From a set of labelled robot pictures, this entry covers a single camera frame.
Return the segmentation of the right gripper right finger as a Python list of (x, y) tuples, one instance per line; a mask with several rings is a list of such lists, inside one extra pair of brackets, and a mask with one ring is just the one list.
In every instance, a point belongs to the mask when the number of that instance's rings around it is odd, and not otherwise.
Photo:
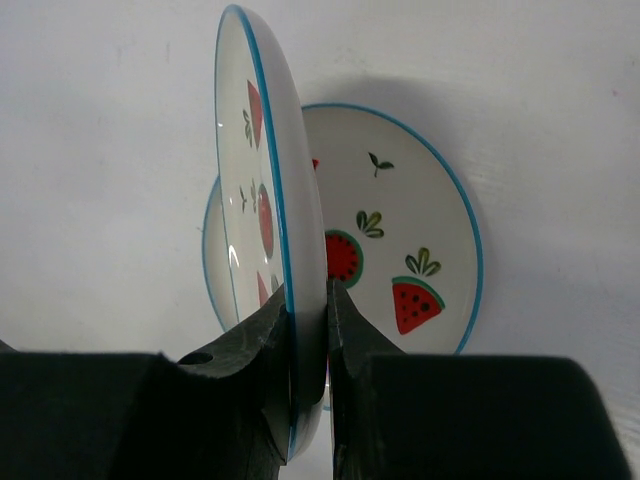
[(562, 357), (401, 351), (331, 281), (337, 479), (628, 479), (589, 375)]

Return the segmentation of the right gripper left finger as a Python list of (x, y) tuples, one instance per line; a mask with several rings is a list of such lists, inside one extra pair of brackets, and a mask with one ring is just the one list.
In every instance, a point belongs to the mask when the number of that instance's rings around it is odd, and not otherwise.
[(1, 349), (5, 479), (274, 479), (288, 458), (282, 291), (213, 342), (161, 354)]

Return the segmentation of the white blue-rimmed fruit plate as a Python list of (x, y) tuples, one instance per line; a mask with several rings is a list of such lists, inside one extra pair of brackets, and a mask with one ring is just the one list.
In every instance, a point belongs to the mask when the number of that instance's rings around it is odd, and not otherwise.
[(233, 318), (284, 296), (289, 324), (286, 458), (311, 443), (325, 388), (327, 263), (320, 198), (302, 108), (268, 24), (227, 6), (214, 62), (216, 153)]

